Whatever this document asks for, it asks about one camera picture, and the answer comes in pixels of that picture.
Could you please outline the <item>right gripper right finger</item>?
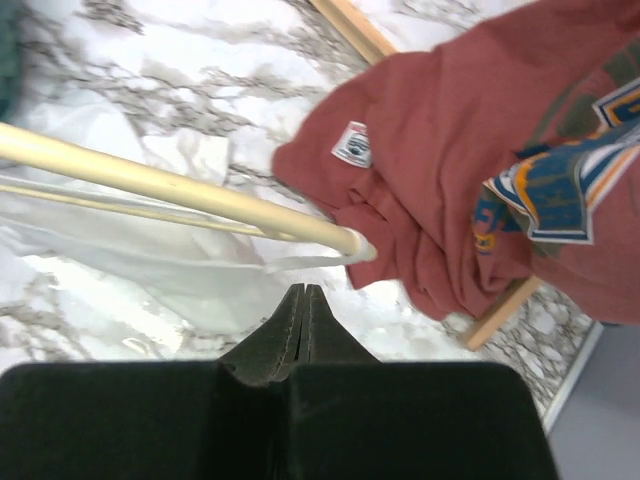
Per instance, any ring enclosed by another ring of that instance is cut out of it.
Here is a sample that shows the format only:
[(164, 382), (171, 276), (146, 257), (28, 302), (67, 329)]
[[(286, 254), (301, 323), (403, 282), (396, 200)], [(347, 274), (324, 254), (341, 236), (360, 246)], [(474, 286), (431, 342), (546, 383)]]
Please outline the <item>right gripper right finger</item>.
[(291, 479), (554, 479), (530, 390), (487, 361), (332, 363), (342, 325), (306, 290), (287, 382)]

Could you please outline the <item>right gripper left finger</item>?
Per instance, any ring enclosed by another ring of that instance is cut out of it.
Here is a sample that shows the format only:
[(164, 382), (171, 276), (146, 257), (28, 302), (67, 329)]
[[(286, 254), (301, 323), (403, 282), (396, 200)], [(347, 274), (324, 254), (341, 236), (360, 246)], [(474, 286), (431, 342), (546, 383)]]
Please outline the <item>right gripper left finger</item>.
[(4, 479), (214, 479), (266, 394), (219, 361), (21, 364), (1, 376)]

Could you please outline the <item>white tank top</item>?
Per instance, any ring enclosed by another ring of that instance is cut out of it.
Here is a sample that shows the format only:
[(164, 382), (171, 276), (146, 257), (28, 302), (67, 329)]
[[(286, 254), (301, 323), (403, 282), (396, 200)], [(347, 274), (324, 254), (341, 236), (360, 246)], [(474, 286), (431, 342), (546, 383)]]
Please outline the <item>white tank top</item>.
[[(15, 126), (85, 149), (224, 187), (227, 139), (182, 131), (135, 145), (125, 123), (92, 104), (36, 113)], [(353, 255), (304, 241), (246, 235), (248, 226), (10, 161), (1, 156), (1, 237), (34, 254), (50, 251), (128, 280), (183, 319), (236, 333), (270, 311), (282, 291), (280, 274), (373, 260), (365, 244)]]

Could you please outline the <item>cream wooden hanger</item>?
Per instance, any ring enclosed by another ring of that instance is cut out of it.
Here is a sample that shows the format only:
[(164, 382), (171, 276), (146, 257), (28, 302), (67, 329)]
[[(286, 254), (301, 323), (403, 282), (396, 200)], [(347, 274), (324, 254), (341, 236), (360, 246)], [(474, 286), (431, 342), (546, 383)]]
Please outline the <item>cream wooden hanger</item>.
[(259, 198), (124, 158), (85, 149), (6, 123), (1, 156), (90, 183), (242, 222), (246, 235), (321, 244), (353, 255), (365, 244), (346, 228)]

